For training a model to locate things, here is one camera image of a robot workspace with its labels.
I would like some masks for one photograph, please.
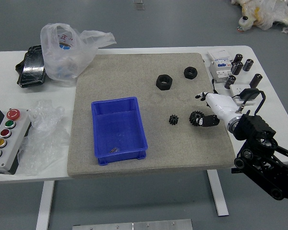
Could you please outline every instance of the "blue plastic bin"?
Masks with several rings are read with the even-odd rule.
[[[99,165],[146,157],[148,145],[136,97],[92,102],[91,107]]]

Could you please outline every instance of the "white table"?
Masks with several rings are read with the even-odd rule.
[[[214,49],[216,47],[167,47],[167,48],[131,48],[131,49],[100,49],[98,54],[144,54],[144,53],[200,53],[203,56],[205,65],[210,77],[208,67],[210,65],[210,59],[208,57],[207,51],[209,49]],[[237,54],[243,54],[245,61],[247,58],[254,60],[254,64],[249,72],[248,76],[245,77],[245,82],[242,79],[237,80],[236,83],[249,83],[255,73],[260,73],[263,76],[258,88],[263,90],[267,96],[267,99],[261,108],[258,115],[260,115],[267,124],[270,125],[276,131],[275,139],[278,144],[286,149],[288,149],[288,115],[279,100],[276,92],[274,91],[268,77],[266,76],[264,70],[262,69],[259,60],[255,56],[251,48],[247,46],[226,46],[225,48],[233,57]],[[0,52],[0,110],[4,113],[8,111],[9,108],[29,108],[33,103],[38,100],[48,100],[51,99],[53,106],[63,106],[65,108],[65,117],[63,118],[63,125],[70,133],[72,125],[72,114],[73,114],[73,104],[75,99],[75,86],[72,87],[61,87],[52,80],[47,80],[42,86],[33,88],[20,88],[16,82],[18,79],[18,74],[15,71],[15,65],[18,64],[24,58],[25,51],[12,51],[12,52]],[[216,90],[221,94],[228,94],[221,84],[216,84]],[[252,112],[255,111],[255,106],[247,106]],[[230,134],[230,138],[234,147],[235,153],[240,150],[243,141],[237,141]],[[51,206],[51,197],[53,191],[53,180],[68,179],[67,174],[67,156],[68,156],[68,146],[62,148],[63,157],[60,161],[55,162],[46,170],[40,172],[38,175],[26,175],[22,170],[21,166],[18,168],[15,175],[2,175],[0,174],[0,183],[12,183],[12,182],[33,182],[33,181],[49,181],[45,182],[44,190],[42,195],[40,216],[37,222],[37,228],[43,229],[45,221],[48,221],[49,211]],[[277,156],[282,161],[288,161],[287,157],[277,154]],[[218,203],[218,199],[221,201],[220,213],[227,212],[226,204],[220,190],[219,180],[217,177],[217,172],[212,170],[208,171],[210,180],[214,181],[212,183],[213,193]]]

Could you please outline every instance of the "black gear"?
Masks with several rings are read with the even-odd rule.
[[[176,125],[178,123],[178,117],[176,115],[171,115],[169,116],[168,122],[172,125]]]
[[[199,126],[199,120],[204,117],[204,114],[200,111],[193,111],[190,114],[189,121],[194,126]]]

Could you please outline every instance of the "table leg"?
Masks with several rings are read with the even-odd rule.
[[[40,200],[36,230],[47,230],[51,210],[54,181],[45,181],[42,198]]]
[[[216,211],[217,215],[220,216],[228,216],[228,210],[225,202],[225,198],[223,195],[221,183],[219,176],[217,174],[217,171],[215,169],[213,170],[207,170],[209,182],[213,194],[213,198],[215,200],[216,204]]]

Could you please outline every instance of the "plastic bag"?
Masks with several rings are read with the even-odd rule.
[[[267,30],[274,22],[288,26],[288,0],[231,0],[231,3],[242,7],[243,17],[239,19],[242,31],[253,25]],[[288,33],[288,27],[282,32]]]
[[[37,175],[63,158],[62,148],[68,146],[70,135],[60,125],[64,108],[53,108],[51,100],[38,101],[30,109],[32,127],[17,155],[27,175]]]
[[[44,26],[40,40],[47,75],[73,82],[92,62],[98,48],[116,43],[112,33],[86,31],[81,34],[67,24]]]

